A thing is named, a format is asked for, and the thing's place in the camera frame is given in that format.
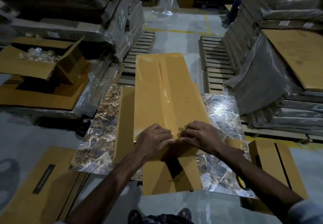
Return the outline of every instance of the white fan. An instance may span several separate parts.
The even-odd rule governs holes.
[[[162,0],[162,4],[165,5],[164,6],[163,14],[166,14],[168,16],[172,16],[173,15],[173,13],[168,10],[168,9],[170,9],[172,7],[173,1],[174,0]]]

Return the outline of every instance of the hand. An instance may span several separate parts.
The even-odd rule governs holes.
[[[162,128],[159,124],[153,124],[138,135],[135,153],[142,160],[148,161],[172,142],[175,140],[170,130]]]
[[[213,155],[226,147],[214,126],[197,120],[187,125],[186,129],[181,132],[179,140],[191,143],[198,149]]]

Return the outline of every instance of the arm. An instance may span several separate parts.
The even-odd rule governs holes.
[[[189,142],[226,163],[281,222],[285,222],[288,210],[303,200],[283,183],[244,158],[241,150],[222,142],[217,129],[212,125],[194,121],[181,132],[181,136],[182,141]]]
[[[66,218],[67,224],[102,223],[131,177],[145,162],[173,142],[170,130],[154,124],[139,134],[128,154]]]

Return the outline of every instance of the left hand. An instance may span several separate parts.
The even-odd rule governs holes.
[[[144,161],[158,154],[166,145],[175,142],[172,132],[153,124],[143,130],[136,141],[135,153]]]

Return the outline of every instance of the shirt sleeve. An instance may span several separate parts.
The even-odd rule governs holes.
[[[309,200],[294,204],[287,214],[286,224],[322,224],[323,205]]]

